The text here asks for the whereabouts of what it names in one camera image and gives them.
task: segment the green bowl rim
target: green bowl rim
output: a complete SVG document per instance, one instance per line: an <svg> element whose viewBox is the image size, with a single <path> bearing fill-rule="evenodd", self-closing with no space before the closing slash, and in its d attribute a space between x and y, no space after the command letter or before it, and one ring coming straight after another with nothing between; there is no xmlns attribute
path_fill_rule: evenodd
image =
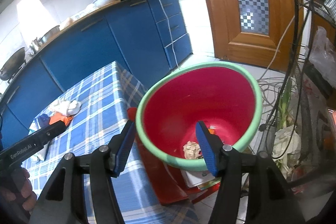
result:
<svg viewBox="0 0 336 224"><path fill-rule="evenodd" d="M152 97L152 95L165 83L168 81L172 80L173 78L182 75L186 72L200 69L200 68L206 68L206 67L225 67L229 68L232 70L235 70L239 73L241 73L251 84L254 96L255 96L255 111L253 115L253 119L247 128L246 132L244 135L233 145L233 147L242 152L246 149L248 144L252 141L256 131L258 130L259 123L261 120L261 112L262 112L262 106L263 106L263 101L262 101L262 96L261 96L261 91L258 85L258 82L253 78L253 76L242 66L237 65L235 63L230 63L226 61L215 61L215 62L206 62L206 63L200 63L197 65L193 65L184 69L177 69L175 72L171 73L170 75L164 77L161 79L159 82L157 82L154 86L152 86L147 93L144 95L142 98L138 109L136 113L136 118L135 118L135 124L136 124L136 129L139 135L140 140L144 144L144 146L152 153L154 154L157 158L160 160L168 163L169 165L179 167L185 170L207 170L206 164L204 159L199 159L199 160L187 160L187 159L182 159L178 157L171 156L159 148L157 148L150 140L147 134L145 133L145 130L142 126L142 118L143 118L143 112L145 109L145 106L147 105L147 102L149 99Z"/></svg>

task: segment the blue gripper pad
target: blue gripper pad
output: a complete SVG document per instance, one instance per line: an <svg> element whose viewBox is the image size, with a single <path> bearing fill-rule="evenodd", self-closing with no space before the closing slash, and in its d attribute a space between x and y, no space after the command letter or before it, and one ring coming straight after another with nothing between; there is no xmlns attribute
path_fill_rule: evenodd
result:
<svg viewBox="0 0 336 224"><path fill-rule="evenodd" d="M219 173L219 157L223 143L217 135L212 135L203 121L196 124L196 138L210 173L216 177Z"/></svg>
<svg viewBox="0 0 336 224"><path fill-rule="evenodd" d="M115 167L113 172L118 176L125 169L126 162L131 151L132 145L135 139L135 124L128 121L120 133L120 137L123 137L123 141L120 144L118 152L115 155Z"/></svg>

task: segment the stainless steel pot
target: stainless steel pot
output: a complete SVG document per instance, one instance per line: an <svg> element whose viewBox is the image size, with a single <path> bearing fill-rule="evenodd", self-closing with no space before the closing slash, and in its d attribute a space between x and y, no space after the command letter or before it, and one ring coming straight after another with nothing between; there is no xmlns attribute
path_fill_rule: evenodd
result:
<svg viewBox="0 0 336 224"><path fill-rule="evenodd" d="M49 30L44 36L42 36L39 39L39 46L46 43L50 37L52 37L54 34L59 32L59 25L53 27L51 30Z"/></svg>
<svg viewBox="0 0 336 224"><path fill-rule="evenodd" d="M29 48L33 51L34 54L39 51L39 41L37 38L32 41L32 43L29 45Z"/></svg>

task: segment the wok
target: wok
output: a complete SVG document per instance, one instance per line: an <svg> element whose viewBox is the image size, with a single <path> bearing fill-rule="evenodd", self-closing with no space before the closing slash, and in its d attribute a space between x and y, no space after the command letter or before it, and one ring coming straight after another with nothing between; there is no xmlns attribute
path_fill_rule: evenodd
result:
<svg viewBox="0 0 336 224"><path fill-rule="evenodd" d="M12 76L17 73L21 65L25 61L25 48L17 50L3 65L0 70L0 79L7 81L12 78Z"/></svg>

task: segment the blue cabinet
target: blue cabinet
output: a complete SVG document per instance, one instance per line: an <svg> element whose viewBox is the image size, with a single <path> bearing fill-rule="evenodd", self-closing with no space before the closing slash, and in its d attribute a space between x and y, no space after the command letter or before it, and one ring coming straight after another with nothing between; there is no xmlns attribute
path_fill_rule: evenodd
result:
<svg viewBox="0 0 336 224"><path fill-rule="evenodd" d="M172 17L169 17L168 19L169 19L169 29L171 32L171 37L168 29L167 19L164 19L156 23L157 29L161 37L162 45L164 47L171 44L172 39L173 41L175 41L179 39L182 35L187 33L182 14L174 15Z"/></svg>
<svg viewBox="0 0 336 224"><path fill-rule="evenodd" d="M158 0L148 0L155 22L166 19ZM162 6L168 17L181 13L179 0L161 0Z"/></svg>
<svg viewBox="0 0 336 224"><path fill-rule="evenodd" d="M29 128L32 120L62 94L39 59L28 62L23 73L10 85L8 108Z"/></svg>
<svg viewBox="0 0 336 224"><path fill-rule="evenodd" d="M1 109L3 125L0 133L0 146L2 143L3 148L6 149L28 136L29 130L22 125L7 106L3 106Z"/></svg>
<svg viewBox="0 0 336 224"><path fill-rule="evenodd" d="M131 73L150 88L170 70L147 0L133 0L106 15Z"/></svg>
<svg viewBox="0 0 336 224"><path fill-rule="evenodd" d="M176 60L178 64L180 64L184 59L186 59L192 53L190 39L189 39L188 34L176 40L172 45L167 46L165 48L165 51L167 53L167 57L168 57L169 65L171 69L174 69L177 67L174 52L173 52L173 45L174 45L174 52L175 52Z"/></svg>
<svg viewBox="0 0 336 224"><path fill-rule="evenodd" d="M105 65L128 66L103 15L91 16L41 51L47 70L66 91Z"/></svg>

